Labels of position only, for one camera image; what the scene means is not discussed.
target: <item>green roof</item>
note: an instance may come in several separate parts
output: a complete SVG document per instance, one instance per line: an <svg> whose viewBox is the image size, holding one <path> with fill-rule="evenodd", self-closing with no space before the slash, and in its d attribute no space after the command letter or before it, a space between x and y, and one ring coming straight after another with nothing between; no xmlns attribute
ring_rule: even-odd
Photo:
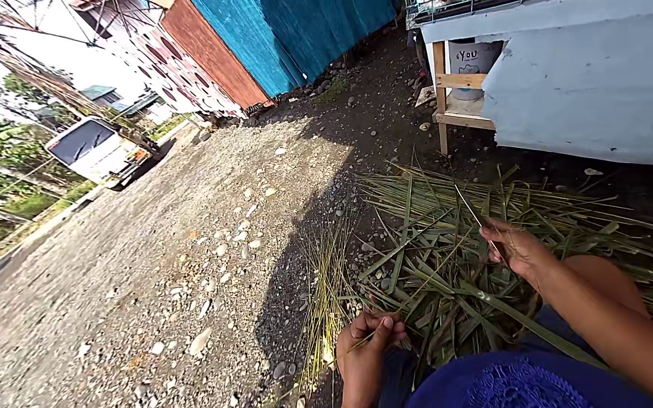
<svg viewBox="0 0 653 408"><path fill-rule="evenodd" d="M156 100L157 98L158 98L158 94L156 94L155 92L150 92L150 94L147 95L146 97L144 97L143 99L140 99L138 102L135 102L135 103L133 103L132 105L126 107L126 108L122 111L122 114L123 114L124 116L134 115L134 114L137 113L140 109L152 105L153 102L155 102L155 100Z"/></svg>
<svg viewBox="0 0 653 408"><path fill-rule="evenodd" d="M91 87L87 87L83 90L80 91L82 95L84 95L87 99L90 99L91 101L96 100L97 98L109 94L110 92L114 91L115 88L113 87L104 87L102 85L93 85Z"/></svg>

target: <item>wire rack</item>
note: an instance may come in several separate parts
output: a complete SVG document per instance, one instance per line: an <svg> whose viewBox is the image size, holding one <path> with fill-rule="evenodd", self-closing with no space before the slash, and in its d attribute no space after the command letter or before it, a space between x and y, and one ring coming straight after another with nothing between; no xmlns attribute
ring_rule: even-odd
<svg viewBox="0 0 653 408"><path fill-rule="evenodd" d="M405 0L407 29L447 17L522 2L523 0Z"/></svg>

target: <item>knife blade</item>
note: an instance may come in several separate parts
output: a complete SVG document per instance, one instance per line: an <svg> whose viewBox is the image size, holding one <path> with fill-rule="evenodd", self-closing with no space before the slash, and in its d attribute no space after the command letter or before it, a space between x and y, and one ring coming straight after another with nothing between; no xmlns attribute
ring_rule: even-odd
<svg viewBox="0 0 653 408"><path fill-rule="evenodd" d="M470 199L467 198L466 195L458 189L458 183L456 182L456 179L453 178L453 181L455 182L455 191L458 192L458 195L460 196L460 199L465 203L465 206L467 207L468 211L472 214L472 218L475 218L475 222L482 228L495 228L490 222L488 222L480 212L478 212L475 207L472 206L472 202L470 202ZM510 266L508 266L508 261L506 257L506 252L505 248L503 247L502 243L496 243L495 241L488 240L487 243L493 247L499 254L501 254L501 263L510 269Z"/></svg>

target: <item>blue lace fabric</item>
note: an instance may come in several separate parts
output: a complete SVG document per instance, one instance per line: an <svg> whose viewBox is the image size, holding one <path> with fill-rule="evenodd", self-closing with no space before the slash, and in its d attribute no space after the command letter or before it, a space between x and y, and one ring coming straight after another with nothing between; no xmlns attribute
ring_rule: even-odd
<svg viewBox="0 0 653 408"><path fill-rule="evenodd" d="M525 357L488 365L466 394L470 408L591 407L574 387Z"/></svg>

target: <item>white wall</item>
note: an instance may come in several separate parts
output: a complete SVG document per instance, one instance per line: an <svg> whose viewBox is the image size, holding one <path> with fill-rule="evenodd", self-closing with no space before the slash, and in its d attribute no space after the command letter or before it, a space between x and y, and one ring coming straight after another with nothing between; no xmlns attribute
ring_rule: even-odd
<svg viewBox="0 0 653 408"><path fill-rule="evenodd" d="M483 82L498 144L653 164L653 2L534 2L423 34L508 41Z"/></svg>

